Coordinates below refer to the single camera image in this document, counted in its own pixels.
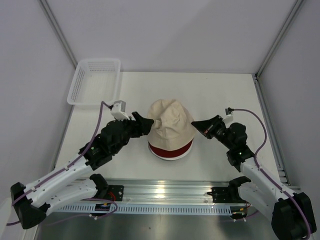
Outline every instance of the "white plastic basket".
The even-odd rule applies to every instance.
[[[113,103],[120,91],[120,60],[83,59],[76,66],[67,102],[77,106]]]

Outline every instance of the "perforated metal strip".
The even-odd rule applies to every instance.
[[[75,203],[66,205],[56,212],[65,213],[107,213],[107,211],[95,211],[95,203]],[[230,216],[229,206],[210,205],[152,205],[152,204],[118,204],[117,214],[167,214],[167,215],[220,215]]]

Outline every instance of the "robotic arm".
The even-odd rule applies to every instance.
[[[227,108],[227,115],[233,110]],[[258,163],[257,152],[254,154],[247,146],[244,125],[235,122],[227,128],[219,115],[209,120],[194,121],[192,125],[207,139],[214,137],[229,149],[226,153],[229,163],[244,175],[229,182],[232,198],[255,206],[271,222],[280,240],[302,239],[316,232],[309,197],[303,192],[295,193]]]
[[[137,112],[132,113],[132,119],[124,113],[124,109],[125,102],[114,103],[111,114],[116,120],[109,122],[94,137],[87,151],[85,149],[90,142],[64,166],[27,185],[17,182],[11,187],[13,207],[23,229],[38,225],[64,205],[86,198],[106,197],[108,183],[100,174],[93,174],[80,183],[70,183],[111,161],[130,138],[149,133],[154,123],[152,119],[143,118]]]

